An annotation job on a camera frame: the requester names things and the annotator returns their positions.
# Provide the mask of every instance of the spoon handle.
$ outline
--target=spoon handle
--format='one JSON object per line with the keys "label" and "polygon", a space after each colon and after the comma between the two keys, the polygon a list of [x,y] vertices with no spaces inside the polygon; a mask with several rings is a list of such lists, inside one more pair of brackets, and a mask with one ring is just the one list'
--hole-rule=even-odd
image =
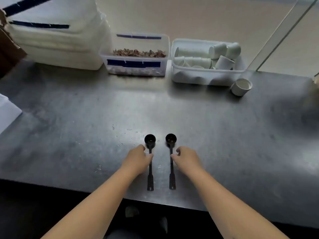
{"label": "spoon handle", "polygon": [[149,165],[149,170],[148,170],[148,177],[147,177],[147,190],[148,191],[153,191],[154,190],[154,180],[153,180],[153,174],[152,174],[152,161],[150,162]]}
{"label": "spoon handle", "polygon": [[[173,147],[170,144],[169,145],[169,150],[170,150],[170,154],[173,154]],[[175,183],[175,174],[174,174],[174,165],[173,165],[173,159],[171,156],[170,157],[170,161],[171,161],[171,173],[169,175],[169,189],[170,190],[175,190],[176,189],[176,183]]]}

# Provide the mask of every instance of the dark floor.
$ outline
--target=dark floor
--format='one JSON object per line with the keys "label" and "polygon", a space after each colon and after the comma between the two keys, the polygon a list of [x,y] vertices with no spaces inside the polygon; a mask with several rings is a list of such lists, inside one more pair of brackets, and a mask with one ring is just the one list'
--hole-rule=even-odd
{"label": "dark floor", "polygon": [[[88,194],[0,180],[0,239],[40,238]],[[222,238],[209,214],[166,205],[124,199],[107,233],[126,225],[125,207],[140,210],[139,225],[151,229],[160,217],[168,221],[168,237],[201,235]],[[319,238],[319,229],[274,223],[290,238]]]}

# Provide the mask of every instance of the person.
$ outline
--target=person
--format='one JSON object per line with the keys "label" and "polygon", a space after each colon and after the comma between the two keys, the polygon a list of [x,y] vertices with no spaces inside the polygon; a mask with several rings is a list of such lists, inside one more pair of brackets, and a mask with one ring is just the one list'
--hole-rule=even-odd
{"label": "person", "polygon": [[[137,175],[153,158],[145,147],[131,149],[122,166],[105,183],[63,217],[42,239],[103,238],[122,198]],[[201,166],[195,150],[181,146],[171,157],[197,188],[223,238],[288,238],[267,219],[218,183]]]}

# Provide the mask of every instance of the stainless steel countertop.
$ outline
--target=stainless steel countertop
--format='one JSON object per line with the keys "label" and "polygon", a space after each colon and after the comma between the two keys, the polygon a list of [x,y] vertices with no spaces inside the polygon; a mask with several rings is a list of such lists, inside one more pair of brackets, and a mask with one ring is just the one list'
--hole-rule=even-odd
{"label": "stainless steel countertop", "polygon": [[0,178],[85,192],[152,133],[154,191],[147,174],[126,198],[205,210],[175,167],[168,187],[165,136],[196,149],[204,168],[271,221],[319,228],[319,105],[309,78],[256,73],[243,98],[228,88],[173,83],[22,61],[0,93],[23,114],[0,135]]}

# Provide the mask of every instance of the forearm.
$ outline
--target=forearm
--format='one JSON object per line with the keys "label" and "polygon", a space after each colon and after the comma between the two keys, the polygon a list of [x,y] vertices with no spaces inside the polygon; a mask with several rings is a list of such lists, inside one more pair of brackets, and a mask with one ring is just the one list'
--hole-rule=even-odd
{"label": "forearm", "polygon": [[212,219],[226,239],[287,238],[268,220],[225,187],[205,170],[189,174]]}
{"label": "forearm", "polygon": [[102,238],[135,176],[132,171],[119,169],[63,217],[43,239]]}

